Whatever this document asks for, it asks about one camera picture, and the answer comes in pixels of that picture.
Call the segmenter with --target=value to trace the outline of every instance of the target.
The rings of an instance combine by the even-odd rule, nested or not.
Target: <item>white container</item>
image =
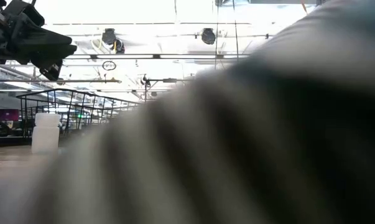
[[[59,114],[37,113],[35,115],[35,125],[38,127],[57,127],[59,121]]]
[[[59,114],[37,113],[32,132],[32,153],[54,153],[58,149]]]

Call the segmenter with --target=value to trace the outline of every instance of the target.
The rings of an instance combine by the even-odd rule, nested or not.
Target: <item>spotlight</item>
[[[204,43],[208,45],[213,45],[216,40],[216,35],[213,33],[212,28],[204,28],[204,31],[202,32],[201,39]]]
[[[115,35],[115,29],[105,29],[101,40],[107,45],[111,45],[111,50],[116,50],[117,54],[125,54],[125,46],[122,40],[118,39]]]
[[[145,75],[145,74],[144,74],[143,78],[140,79],[140,83],[141,83],[142,85],[147,84],[147,87],[151,87],[150,80],[148,80],[148,79],[146,78],[146,75]]]
[[[101,40],[107,45],[113,45],[114,41],[117,39],[114,32],[115,29],[105,29],[103,35],[101,36]]]
[[[58,85],[65,85],[64,82],[61,82],[62,80],[64,80],[64,78],[58,78],[57,81],[60,81],[60,82],[57,82]]]

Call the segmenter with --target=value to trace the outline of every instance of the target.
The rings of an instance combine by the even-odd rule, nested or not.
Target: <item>black metal fence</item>
[[[17,96],[21,104],[21,128],[30,137],[37,113],[60,115],[60,136],[80,132],[88,126],[108,123],[135,110],[140,104],[88,92],[53,89]]]

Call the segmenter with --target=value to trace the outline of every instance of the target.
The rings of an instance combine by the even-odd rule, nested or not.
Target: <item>ceiling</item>
[[[66,83],[63,88],[117,90],[101,92],[124,100],[141,101],[144,86],[141,78],[194,77],[201,70],[224,69],[235,59],[205,58],[201,55],[247,55],[279,31],[307,15],[300,0],[271,0],[272,4],[248,4],[236,0],[233,6],[216,7],[214,0],[37,0],[35,7],[45,17],[44,28],[73,39],[78,46],[75,54],[64,61],[60,77],[65,80],[120,80],[120,83]],[[251,0],[252,3],[266,1]],[[315,4],[306,4],[311,12]],[[112,71],[103,69],[108,59],[92,60],[89,56],[114,54],[101,43],[104,29],[113,28],[133,59],[111,59],[116,64]],[[217,42],[207,45],[201,40],[204,28],[217,33]],[[149,59],[141,54],[177,54],[183,58]],[[32,65],[8,65],[33,76]],[[174,83],[158,82],[150,91],[162,92],[175,87]],[[43,86],[56,88],[57,84]]]

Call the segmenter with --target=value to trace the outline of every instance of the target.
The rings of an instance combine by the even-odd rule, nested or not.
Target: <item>wooden floor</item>
[[[31,146],[0,147],[0,183],[47,161],[48,155],[31,153]]]

